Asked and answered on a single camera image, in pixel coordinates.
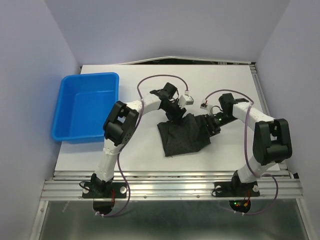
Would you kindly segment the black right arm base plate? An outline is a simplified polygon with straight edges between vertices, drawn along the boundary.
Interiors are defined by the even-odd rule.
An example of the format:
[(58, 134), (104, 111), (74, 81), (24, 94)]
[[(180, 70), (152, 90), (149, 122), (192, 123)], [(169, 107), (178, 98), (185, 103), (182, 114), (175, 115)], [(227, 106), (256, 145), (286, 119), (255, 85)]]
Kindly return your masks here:
[(211, 195), (217, 198), (241, 198), (241, 197), (259, 197), (260, 191), (258, 183), (240, 183), (235, 186), (231, 181), (216, 181)]

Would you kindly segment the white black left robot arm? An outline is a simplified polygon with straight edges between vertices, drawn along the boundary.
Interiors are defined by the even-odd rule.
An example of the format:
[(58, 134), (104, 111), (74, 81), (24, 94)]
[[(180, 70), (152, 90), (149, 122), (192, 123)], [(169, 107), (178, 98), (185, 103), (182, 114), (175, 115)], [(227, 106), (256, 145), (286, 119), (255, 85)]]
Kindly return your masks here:
[(117, 158), (133, 137), (143, 115), (163, 110), (169, 121), (178, 123), (186, 113), (186, 104), (174, 99), (177, 88), (166, 83), (162, 89), (150, 91), (140, 100), (117, 101), (103, 124), (104, 146), (102, 159), (91, 175), (89, 191), (106, 197), (111, 193)]

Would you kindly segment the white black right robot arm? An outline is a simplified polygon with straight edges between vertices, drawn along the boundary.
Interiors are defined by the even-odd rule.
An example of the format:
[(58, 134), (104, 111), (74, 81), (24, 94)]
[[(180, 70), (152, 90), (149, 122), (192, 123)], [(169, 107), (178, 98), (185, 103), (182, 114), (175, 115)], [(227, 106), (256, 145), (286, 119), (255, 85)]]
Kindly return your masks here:
[(213, 113), (213, 106), (204, 99), (200, 105), (207, 113), (205, 134), (213, 137), (221, 128), (231, 122), (240, 120), (244, 129), (253, 131), (252, 157), (248, 157), (248, 133), (244, 133), (245, 165), (238, 169), (230, 182), (231, 192), (242, 195), (248, 190), (248, 184), (259, 179), (265, 171), (275, 164), (291, 158), (293, 154), (290, 127), (284, 118), (273, 118), (253, 107), (254, 102), (243, 96), (234, 98), (232, 93), (224, 93), (219, 99), (220, 111)]

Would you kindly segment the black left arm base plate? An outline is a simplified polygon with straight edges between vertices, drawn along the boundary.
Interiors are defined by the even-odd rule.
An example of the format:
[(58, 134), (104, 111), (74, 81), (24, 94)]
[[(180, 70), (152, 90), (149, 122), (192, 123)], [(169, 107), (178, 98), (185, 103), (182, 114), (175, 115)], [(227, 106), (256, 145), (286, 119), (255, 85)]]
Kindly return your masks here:
[(100, 190), (90, 181), (81, 181), (83, 199), (125, 199), (127, 197), (127, 185), (125, 182), (113, 182), (105, 190)]

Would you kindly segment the black dotted skirt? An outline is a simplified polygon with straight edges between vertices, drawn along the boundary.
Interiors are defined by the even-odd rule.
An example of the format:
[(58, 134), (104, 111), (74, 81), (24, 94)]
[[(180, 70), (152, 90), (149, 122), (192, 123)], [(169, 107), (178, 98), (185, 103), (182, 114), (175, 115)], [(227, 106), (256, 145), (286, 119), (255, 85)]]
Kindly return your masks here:
[(188, 113), (180, 124), (160, 122), (157, 128), (166, 157), (197, 153), (211, 144), (202, 115)]

